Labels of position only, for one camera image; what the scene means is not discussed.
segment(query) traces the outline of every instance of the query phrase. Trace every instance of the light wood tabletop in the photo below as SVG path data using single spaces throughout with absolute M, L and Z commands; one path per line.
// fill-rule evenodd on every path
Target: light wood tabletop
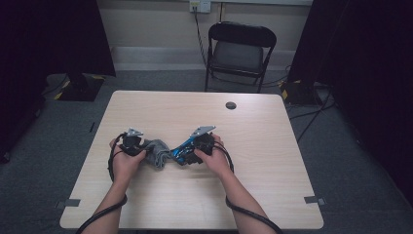
M 226 103 L 237 107 L 228 109 Z M 214 125 L 231 155 L 235 174 L 283 229 L 319 229 L 323 220 L 282 99 L 277 95 L 117 91 L 97 129 L 60 225 L 78 228 L 97 208 L 112 181 L 107 170 L 109 142 L 133 127 L 144 138 L 170 149 L 199 126 Z M 162 170 L 143 162 L 127 192 L 120 228 L 236 229 L 219 179 L 205 164 Z

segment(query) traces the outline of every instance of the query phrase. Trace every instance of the black chair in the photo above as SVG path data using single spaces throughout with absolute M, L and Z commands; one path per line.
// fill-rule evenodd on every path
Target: black chair
M 271 52 L 277 43 L 277 36 L 264 26 L 222 21 L 214 24 L 208 32 L 206 64 L 206 85 L 209 73 L 221 72 L 255 78 L 253 85 L 260 79 L 258 91 L 264 81 Z M 264 58 L 264 49 L 269 49 Z

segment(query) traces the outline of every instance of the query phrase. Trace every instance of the chair seat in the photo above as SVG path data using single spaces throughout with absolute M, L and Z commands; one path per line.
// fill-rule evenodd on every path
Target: chair seat
M 216 43 L 211 67 L 259 74 L 263 71 L 263 49 L 219 41 Z

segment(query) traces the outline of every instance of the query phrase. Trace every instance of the hand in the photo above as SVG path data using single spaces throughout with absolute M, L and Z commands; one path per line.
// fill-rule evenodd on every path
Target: hand
M 224 142 L 221 140 L 220 136 L 215 134 L 212 134 L 212 136 L 216 146 L 222 147 L 221 145 L 224 145 Z M 225 173 L 231 172 L 230 167 L 228 166 L 227 158 L 221 150 L 214 147 L 212 149 L 212 155 L 207 155 L 200 149 L 195 149 L 194 153 L 200 157 L 206 163 L 206 166 L 216 175 L 222 176 Z
M 115 139 L 112 139 L 109 143 L 111 148 L 114 143 Z M 138 155 L 132 157 L 123 152 L 119 145 L 116 145 L 113 154 L 117 154 L 113 159 L 113 175 L 115 177 L 115 181 L 113 182 L 125 182 L 129 184 L 131 178 L 137 171 L 140 161 L 145 158 L 146 150 L 142 150 Z

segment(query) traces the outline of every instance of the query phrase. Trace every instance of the wall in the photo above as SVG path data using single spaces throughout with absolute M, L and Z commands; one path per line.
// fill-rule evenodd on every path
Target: wall
M 97 1 L 111 47 L 199 48 L 194 15 L 186 1 Z M 278 36 L 276 51 L 295 51 L 310 6 L 211 3 L 198 14 L 200 32 L 222 20 L 260 24 Z

